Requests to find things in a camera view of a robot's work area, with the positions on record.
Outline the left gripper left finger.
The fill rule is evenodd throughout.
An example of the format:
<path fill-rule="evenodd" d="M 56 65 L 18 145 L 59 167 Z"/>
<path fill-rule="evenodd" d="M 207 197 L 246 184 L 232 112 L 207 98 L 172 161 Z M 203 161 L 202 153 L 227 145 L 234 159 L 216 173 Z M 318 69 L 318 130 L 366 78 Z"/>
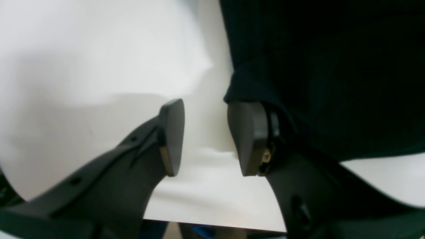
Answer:
<path fill-rule="evenodd" d="M 165 172 L 178 175 L 185 133 L 185 105 L 182 99 L 165 103 L 158 114 L 158 146 Z"/>

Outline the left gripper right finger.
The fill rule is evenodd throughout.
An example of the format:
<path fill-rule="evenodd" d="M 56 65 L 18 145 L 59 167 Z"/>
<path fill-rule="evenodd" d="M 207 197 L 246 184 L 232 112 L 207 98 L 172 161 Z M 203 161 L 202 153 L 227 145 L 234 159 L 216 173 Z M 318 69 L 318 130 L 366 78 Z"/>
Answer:
<path fill-rule="evenodd" d="M 231 101 L 227 105 L 227 122 L 242 175 L 265 176 L 280 136 L 275 108 L 263 102 Z"/>

